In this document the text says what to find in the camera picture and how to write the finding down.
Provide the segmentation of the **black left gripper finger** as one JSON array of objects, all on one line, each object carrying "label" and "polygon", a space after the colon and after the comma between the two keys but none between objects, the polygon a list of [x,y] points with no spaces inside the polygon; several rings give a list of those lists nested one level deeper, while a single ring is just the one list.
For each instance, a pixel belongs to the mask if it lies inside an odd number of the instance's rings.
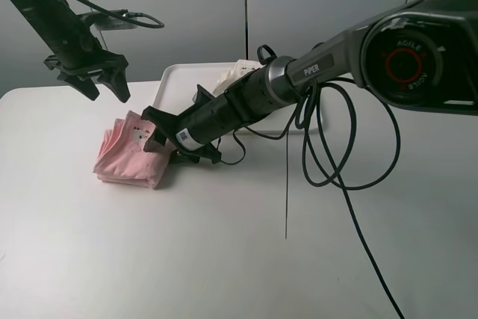
[{"label": "black left gripper finger", "polygon": [[97,78],[100,84],[105,85],[118,100],[127,102],[130,99],[130,91],[125,78],[125,70],[121,68],[110,68],[102,71]]},{"label": "black left gripper finger", "polygon": [[91,78],[80,78],[77,75],[69,75],[65,72],[61,72],[57,80],[69,85],[89,100],[94,101],[99,96],[99,90]]}]

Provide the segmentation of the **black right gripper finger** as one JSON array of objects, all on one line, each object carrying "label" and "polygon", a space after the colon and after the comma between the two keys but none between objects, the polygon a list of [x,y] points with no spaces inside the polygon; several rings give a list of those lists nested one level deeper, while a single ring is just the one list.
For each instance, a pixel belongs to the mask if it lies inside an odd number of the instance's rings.
[{"label": "black right gripper finger", "polygon": [[167,143],[171,143],[175,148],[178,147],[176,125],[179,117],[177,115],[148,106],[143,110],[141,119],[151,122],[155,127],[145,142],[143,148],[145,152],[159,152],[160,148],[165,147]]},{"label": "black right gripper finger", "polygon": [[171,164],[198,164],[201,158],[216,164],[222,159],[222,153],[212,143],[193,151],[182,148],[177,140],[171,141],[171,144],[176,148],[170,156]]}]

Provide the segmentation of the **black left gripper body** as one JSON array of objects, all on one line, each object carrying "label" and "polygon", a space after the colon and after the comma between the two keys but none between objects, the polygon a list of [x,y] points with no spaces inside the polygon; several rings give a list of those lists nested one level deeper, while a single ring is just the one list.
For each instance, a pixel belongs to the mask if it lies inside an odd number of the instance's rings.
[{"label": "black left gripper body", "polygon": [[67,75],[90,76],[97,71],[100,80],[124,80],[128,61],[105,50],[90,31],[91,25],[107,18],[98,11],[43,9],[43,41],[52,52],[43,61],[45,66]]}]

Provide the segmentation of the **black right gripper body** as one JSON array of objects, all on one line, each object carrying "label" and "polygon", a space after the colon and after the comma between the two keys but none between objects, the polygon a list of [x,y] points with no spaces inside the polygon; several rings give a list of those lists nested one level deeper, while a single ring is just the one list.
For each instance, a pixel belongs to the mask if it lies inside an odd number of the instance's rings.
[{"label": "black right gripper body", "polygon": [[258,115],[234,93],[215,97],[198,85],[194,103],[182,111],[176,120],[174,135],[180,147],[196,151],[257,119]]}]

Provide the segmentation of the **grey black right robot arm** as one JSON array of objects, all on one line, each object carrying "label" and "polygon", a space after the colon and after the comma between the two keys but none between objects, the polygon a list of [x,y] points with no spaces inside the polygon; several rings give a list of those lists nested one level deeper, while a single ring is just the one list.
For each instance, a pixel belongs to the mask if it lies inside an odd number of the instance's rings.
[{"label": "grey black right robot arm", "polygon": [[219,96],[199,87],[178,115],[148,107],[144,149],[218,162],[213,142],[298,103],[307,89],[350,74],[357,87],[410,111],[477,113],[477,0],[417,0],[367,19],[300,58],[272,56]]}]

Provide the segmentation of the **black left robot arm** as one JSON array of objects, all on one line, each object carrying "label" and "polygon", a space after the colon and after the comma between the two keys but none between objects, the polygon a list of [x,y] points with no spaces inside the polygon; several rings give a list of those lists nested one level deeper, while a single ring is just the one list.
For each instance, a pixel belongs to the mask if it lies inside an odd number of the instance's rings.
[{"label": "black left robot arm", "polygon": [[66,0],[10,0],[30,26],[53,52],[44,60],[50,70],[60,71],[58,80],[73,87],[88,99],[99,91],[92,80],[105,85],[125,103],[130,98],[124,56],[103,49],[91,33],[91,25],[105,19],[96,12],[75,14]]}]

